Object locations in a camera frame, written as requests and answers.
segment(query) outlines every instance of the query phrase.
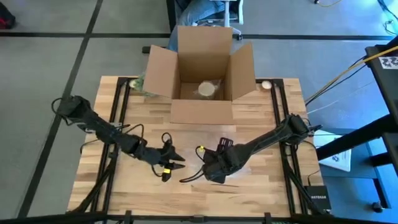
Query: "butcher block tabletop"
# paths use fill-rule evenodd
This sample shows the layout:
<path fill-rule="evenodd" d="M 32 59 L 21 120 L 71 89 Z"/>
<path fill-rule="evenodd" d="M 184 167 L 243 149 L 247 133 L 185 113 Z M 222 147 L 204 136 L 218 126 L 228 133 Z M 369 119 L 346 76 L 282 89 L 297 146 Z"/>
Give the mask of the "butcher block tabletop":
<path fill-rule="evenodd" d="M 111 113 L 117 80 L 118 77 L 115 76 L 101 78 L 93 105 L 94 110 L 106 121 Z M 284 85 L 289 112 L 306 118 L 299 80 L 285 78 Z M 277 98 L 283 119 L 279 91 Z M 120 114 L 120 102 L 116 114 Z M 180 179 L 192 176 L 203 164 L 195 154 L 197 146 L 215 150 L 221 137 L 230 138 L 235 144 L 245 143 L 274 129 L 271 91 L 262 89 L 258 84 L 257 91 L 234 100 L 233 116 L 236 125 L 173 124 L 170 123 L 170 103 L 169 98 L 143 96 L 142 93 L 130 91 L 124 124 L 132 127 L 142 123 L 145 126 L 144 139 L 150 147 L 162 147 L 162 134 L 170 133 L 176 152 L 186 159 L 185 162 L 178 163 L 185 164 L 186 167 L 173 170 L 171 179 L 164 183 L 153 174 L 149 164 L 120 153 L 109 214 L 124 215 L 126 210 L 131 210 L 134 215 L 263 217 L 265 212 L 269 212 L 272 217 L 290 217 L 278 144 L 251 156 L 240 171 L 227 177 L 225 184 L 207 181 L 205 177 L 186 184 L 179 182 Z M 131 133 L 140 135 L 141 130 L 137 128 Z M 94 134 L 87 134 L 85 141 L 95 139 Z M 69 210 L 76 208 L 94 186 L 102 151 L 103 143 L 100 141 L 83 148 Z M 307 185 L 308 175 L 320 169 L 315 149 L 311 144 L 303 142 L 298 147 L 297 157 L 301 179 Z M 158 173 L 163 171 L 159 166 L 155 166 L 155 170 Z M 323 185 L 320 172 L 310 178 L 312 185 Z M 298 192 L 294 184 L 292 188 L 296 211 L 300 213 Z M 104 191 L 105 187 L 99 198 L 99 210 L 102 209 Z"/>

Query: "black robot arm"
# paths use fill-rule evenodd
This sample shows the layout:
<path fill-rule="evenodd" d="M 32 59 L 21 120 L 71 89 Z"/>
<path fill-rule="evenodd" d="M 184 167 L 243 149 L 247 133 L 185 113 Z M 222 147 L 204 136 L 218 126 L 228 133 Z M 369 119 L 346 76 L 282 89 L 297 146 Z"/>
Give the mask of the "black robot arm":
<path fill-rule="evenodd" d="M 203 156 L 203 175 L 207 180 L 220 184 L 228 175 L 240 170 L 251 155 L 277 142 L 298 144 L 313 128 L 309 128 L 299 115 L 289 115 L 278 127 L 246 143 L 233 145 L 233 141 L 221 138 L 216 151 L 206 149 Z"/>
<path fill-rule="evenodd" d="M 159 164 L 167 166 L 168 169 L 183 168 L 183 165 L 169 162 L 169 160 L 185 161 L 175 152 L 171 138 L 164 141 L 164 146 L 161 149 L 147 147 L 147 141 L 142 136 L 123 133 L 100 118 L 91 109 L 90 102 L 81 96 L 70 96 L 63 99 L 55 112 L 63 119 L 71 121 L 72 124 L 77 123 L 83 130 L 94 130 L 99 140 L 107 144 L 117 144 L 122 152 L 150 165 Z"/>

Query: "yellow cable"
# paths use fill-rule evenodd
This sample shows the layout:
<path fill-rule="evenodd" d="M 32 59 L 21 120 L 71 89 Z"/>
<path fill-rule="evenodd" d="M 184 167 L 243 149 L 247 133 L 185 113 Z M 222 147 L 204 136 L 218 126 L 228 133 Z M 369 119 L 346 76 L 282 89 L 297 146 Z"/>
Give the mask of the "yellow cable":
<path fill-rule="evenodd" d="M 373 55 L 372 57 L 368 57 L 367 59 L 361 60 L 359 62 L 357 62 L 355 65 L 351 66 L 350 68 L 348 68 L 347 70 L 343 71 L 340 75 L 338 75 L 336 78 L 332 79 L 330 82 L 328 82 L 325 86 L 323 86 L 319 91 L 317 91 L 315 94 L 313 94 L 312 96 L 310 96 L 308 99 L 306 99 L 305 101 L 308 102 L 310 101 L 314 96 L 317 96 L 319 93 L 323 92 L 324 90 L 326 90 L 330 85 L 332 85 L 334 82 L 336 82 L 339 78 L 341 78 L 343 75 L 345 75 L 347 72 L 351 71 L 352 69 L 360 66 L 363 63 L 366 63 L 370 60 L 373 60 L 377 57 L 383 56 L 385 54 L 388 54 L 392 51 L 398 50 L 398 46 L 393 47 L 391 49 L 385 50 L 383 52 L 380 52 L 376 55 Z"/>
<path fill-rule="evenodd" d="M 337 2 L 335 2 L 335 3 L 333 3 L 333 4 L 330 4 L 330 5 L 323 5 L 323 4 L 321 4 L 320 2 L 318 2 L 317 4 L 319 5 L 319 6 L 321 6 L 321 7 L 331 7 L 331 6 L 334 6 L 335 4 L 337 4 L 337 3 L 339 3 L 339 2 L 341 2 L 342 0 L 338 0 Z"/>

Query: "cardboard box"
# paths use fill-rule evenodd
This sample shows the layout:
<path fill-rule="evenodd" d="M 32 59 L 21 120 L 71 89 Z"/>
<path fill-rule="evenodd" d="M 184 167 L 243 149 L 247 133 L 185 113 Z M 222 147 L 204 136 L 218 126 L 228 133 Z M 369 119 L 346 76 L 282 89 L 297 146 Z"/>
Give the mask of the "cardboard box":
<path fill-rule="evenodd" d="M 234 124 L 232 101 L 256 90 L 252 45 L 230 55 L 232 29 L 178 27 L 178 53 L 150 47 L 144 90 L 172 99 L 171 122 Z M 212 100 L 196 100 L 206 80 L 221 80 Z"/>

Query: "gray floor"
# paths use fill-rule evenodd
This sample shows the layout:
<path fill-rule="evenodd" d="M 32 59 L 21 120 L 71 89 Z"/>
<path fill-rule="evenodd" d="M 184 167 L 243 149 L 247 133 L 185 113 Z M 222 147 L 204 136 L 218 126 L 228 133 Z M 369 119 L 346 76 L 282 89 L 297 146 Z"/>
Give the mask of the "gray floor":
<path fill-rule="evenodd" d="M 19 21 L 17 28 L 10 32 L 84 32 L 96 4 L 95 0 L 2 2 Z M 386 16 L 377 0 L 342 1 L 331 8 L 318 7 L 309 0 L 247 0 L 244 16 L 245 24 L 240 26 L 244 34 L 387 35 L 382 26 Z M 104 0 L 94 32 L 168 33 L 165 1 Z M 0 219 L 15 217 L 19 210 L 53 119 L 50 102 L 62 94 L 81 41 L 80 38 L 0 37 L 0 136 L 4 142 L 0 157 Z M 141 47 L 166 45 L 167 41 L 90 39 L 72 93 L 93 102 L 100 76 L 144 72 L 147 55 L 141 54 Z M 243 40 L 245 42 L 254 44 L 257 77 L 297 77 L 305 97 L 362 57 L 365 47 L 385 43 Z M 234 47 L 243 43 L 235 42 Z M 325 106 L 371 81 L 371 72 L 364 69 L 314 101 L 308 111 Z M 369 110 L 369 105 L 378 110 Z M 331 128 L 358 128 L 386 113 L 381 94 L 373 83 L 328 109 L 312 113 L 310 118 L 313 123 Z M 83 133 L 75 127 L 60 126 L 29 215 L 65 211 L 80 158 L 78 148 L 83 140 Z M 392 173 L 390 168 L 385 169 L 389 169 L 386 173 Z M 355 186 L 366 185 L 359 180 L 344 181 Z M 336 180 L 325 182 L 333 184 Z M 372 199 L 359 198 L 355 203 Z M 386 221 L 363 207 L 353 207 L 353 210 L 352 218 Z M 337 212 L 341 217 L 350 215 Z"/>

